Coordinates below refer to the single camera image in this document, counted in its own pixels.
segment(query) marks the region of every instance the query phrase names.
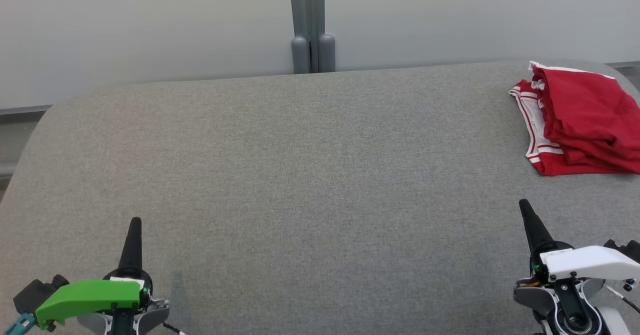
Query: fabric texture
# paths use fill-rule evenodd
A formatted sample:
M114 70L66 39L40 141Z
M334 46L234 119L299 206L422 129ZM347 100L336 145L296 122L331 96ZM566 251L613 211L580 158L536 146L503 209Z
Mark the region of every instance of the fabric texture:
M614 77L535 61L530 70L544 137L568 164L562 173L640 174L640 108Z
M603 64L541 62L640 96ZM505 96L527 66L138 84L55 105L0 203L0 324L30 280L105 276L141 217L154 295L188 335L535 333L513 300L529 273L518 200L558 240L626 244L640 179L528 166ZM614 296L594 303L640 333Z

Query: white stripe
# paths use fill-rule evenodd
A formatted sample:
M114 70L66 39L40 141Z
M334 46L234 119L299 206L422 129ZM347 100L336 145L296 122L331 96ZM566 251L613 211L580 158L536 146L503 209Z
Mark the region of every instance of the white stripe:
M613 287L610 287L609 285L604 285L604 287L605 287L608 291L612 292L612 293L613 293L613 295L615 295L615 296L619 297L620 299L624 299L624 298L625 298L625 297L624 297L620 292L617 292L616 290L614 290L614 289L613 289Z
M538 94L537 93L530 92L530 91L522 91L520 93L520 95L522 95L522 96L531 96L531 98L536 98L536 99L538 98Z
M531 81L531 87L543 91L545 89L544 80Z
M533 67L535 66L535 67L539 67L541 69L547 69L547 70L571 71L573 73L591 73L591 74L601 75L601 76L604 76L605 78L609 78L609 79L613 79L613 80L616 79L613 76L604 75L603 73L584 71L584 70L579 70L577 68L569 68L569 67L562 67L562 66L544 66L543 64L537 63L535 61L530 61L528 63L529 63L528 64L528 69L529 70L533 70Z
M522 117L524 118L524 122L526 124L526 131L528 132L528 150L525 153L525 157L526 157L527 155L531 155L533 153L533 151L534 151L534 148L533 148L534 135L531 132L531 127L529 126L529 123L527 121L527 113L526 113L527 110L525 110L522 107L520 94L519 93L518 94L512 93L510 95L512 95L512 96L514 96L514 98L516 98L516 103L518 103L518 108L520 109L520 112L522 113Z
M538 147L537 148L537 152L538 153L554 153L554 154L564 154L565 152L562 151L561 148L555 148L555 147Z

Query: black cable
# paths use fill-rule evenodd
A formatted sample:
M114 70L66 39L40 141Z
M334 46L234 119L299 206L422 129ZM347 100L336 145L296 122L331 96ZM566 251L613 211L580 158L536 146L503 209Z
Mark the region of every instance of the black cable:
M184 334L182 332L182 330L180 330L179 328L177 328L175 326L171 326L171 325L167 324L166 322L163 322L162 326L164 326L165 328L169 329L170 331L173 331L176 334L182 334L182 335Z
M635 303L629 301L628 298L626 297L622 297L622 301L624 301L627 305L629 305L630 307L633 308L633 310L636 310L636 312L640 313L640 308L638 308L638 306L635 305Z
M617 292L616 290L613 289L613 287L610 287L609 285L604 285L604 287L611 292L611 294L619 297L620 299L622 299L622 301L624 301L627 305L629 305L630 307L633 308L633 310L636 310L636 312L640 313L640 308L638 308L638 306L635 305L635 303L629 301L628 298L626 298L624 295L622 295L620 292Z

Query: sofa cushion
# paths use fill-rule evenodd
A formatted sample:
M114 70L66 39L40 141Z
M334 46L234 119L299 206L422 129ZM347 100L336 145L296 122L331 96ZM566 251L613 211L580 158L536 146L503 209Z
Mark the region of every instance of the sofa cushion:
M542 63L615 76L640 98L603 64ZM640 240L640 179L538 175L508 94L527 68L162 82L55 105L0 205L1 323L30 280L114 269L141 217L154 295L187 334L539 331L513 300L529 273L518 200L558 240L626 244ZM594 303L640 333L614 296Z

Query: gray fabric surface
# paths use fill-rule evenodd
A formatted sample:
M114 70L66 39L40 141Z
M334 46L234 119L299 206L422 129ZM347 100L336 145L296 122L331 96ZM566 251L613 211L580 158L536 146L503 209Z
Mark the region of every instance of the gray fabric surface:
M542 63L640 98L605 65ZM539 176L507 93L527 66L140 84L55 105L0 205L1 323L34 278L114 269L138 216L155 294L189 335L534 333L512 300L528 275L518 200L576 247L626 243L640 179ZM612 295L596 304L640 333Z

